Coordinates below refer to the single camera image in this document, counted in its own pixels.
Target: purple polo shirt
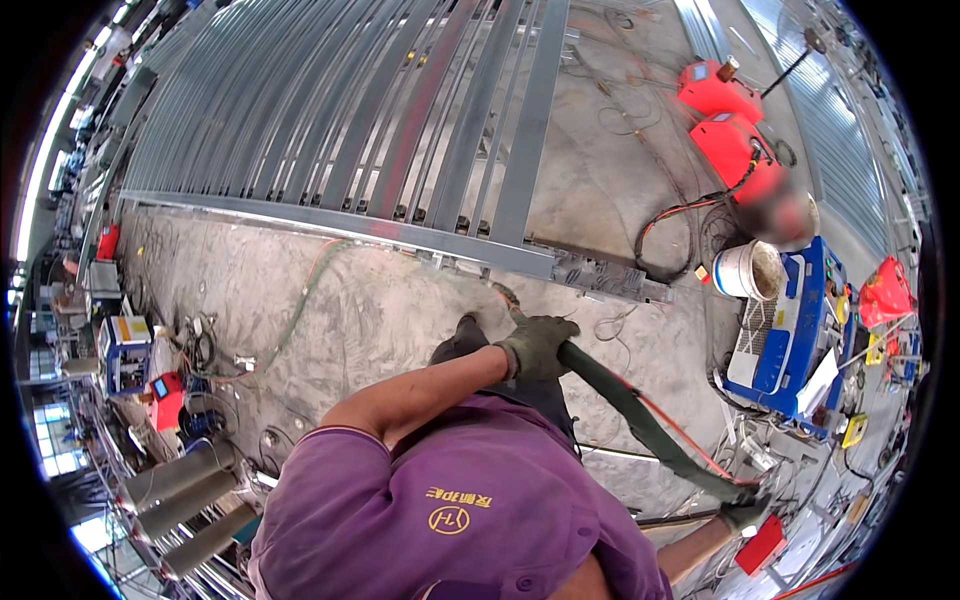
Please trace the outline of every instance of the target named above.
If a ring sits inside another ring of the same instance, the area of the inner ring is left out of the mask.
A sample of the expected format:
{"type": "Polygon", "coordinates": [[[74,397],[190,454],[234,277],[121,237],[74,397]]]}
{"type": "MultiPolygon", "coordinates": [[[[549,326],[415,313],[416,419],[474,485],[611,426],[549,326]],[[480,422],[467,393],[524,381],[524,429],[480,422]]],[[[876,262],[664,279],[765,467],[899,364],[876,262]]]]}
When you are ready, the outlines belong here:
{"type": "Polygon", "coordinates": [[[541,599],[593,550],[616,597],[672,600],[653,543],[536,410],[472,396],[415,435],[393,460],[349,427],[297,443],[253,539],[258,599],[541,599]]]}

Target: work glove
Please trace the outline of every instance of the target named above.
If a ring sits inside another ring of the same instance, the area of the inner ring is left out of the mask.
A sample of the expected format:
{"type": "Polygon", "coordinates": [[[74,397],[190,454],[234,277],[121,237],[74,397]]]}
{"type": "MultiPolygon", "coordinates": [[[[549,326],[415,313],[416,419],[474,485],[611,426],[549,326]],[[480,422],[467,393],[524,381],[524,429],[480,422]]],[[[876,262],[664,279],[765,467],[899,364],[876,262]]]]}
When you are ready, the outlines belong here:
{"type": "Polygon", "coordinates": [[[555,379],[569,372],[557,360],[557,350],[574,335],[580,335],[580,327],[561,317],[530,317],[521,321],[505,340],[493,343],[507,353],[507,374],[503,380],[555,379]]]}
{"type": "MultiPolygon", "coordinates": [[[[759,527],[760,519],[766,513],[768,504],[770,504],[770,494],[754,498],[750,504],[724,502],[720,505],[720,513],[717,516],[726,523],[735,536],[744,536],[744,530],[748,527],[759,527]]],[[[752,534],[748,532],[745,537],[752,537],[755,534],[756,531],[752,534]]]]}

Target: plastic bucket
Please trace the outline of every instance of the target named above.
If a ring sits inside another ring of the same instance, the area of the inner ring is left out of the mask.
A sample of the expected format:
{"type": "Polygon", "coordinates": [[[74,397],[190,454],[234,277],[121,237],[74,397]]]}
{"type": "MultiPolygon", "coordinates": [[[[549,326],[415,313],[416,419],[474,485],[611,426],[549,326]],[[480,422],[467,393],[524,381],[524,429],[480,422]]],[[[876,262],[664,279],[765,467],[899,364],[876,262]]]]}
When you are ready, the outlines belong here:
{"type": "Polygon", "coordinates": [[[713,284],[727,296],[772,300],[780,292],[784,277],[780,253],[759,240],[724,250],[713,259],[713,284]]]}

